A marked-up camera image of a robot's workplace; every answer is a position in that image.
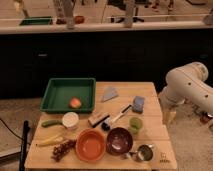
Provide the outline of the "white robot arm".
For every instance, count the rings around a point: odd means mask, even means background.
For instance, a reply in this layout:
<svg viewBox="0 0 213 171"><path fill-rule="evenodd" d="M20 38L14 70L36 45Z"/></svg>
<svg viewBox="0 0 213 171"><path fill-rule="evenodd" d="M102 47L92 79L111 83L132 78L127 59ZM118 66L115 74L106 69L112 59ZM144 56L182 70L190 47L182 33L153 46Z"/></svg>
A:
<svg viewBox="0 0 213 171"><path fill-rule="evenodd" d="M188 99L213 115L213 87L205 83L208 75L207 67L201 62L170 70L165 77L167 85L159 94L162 108L172 108Z"/></svg>

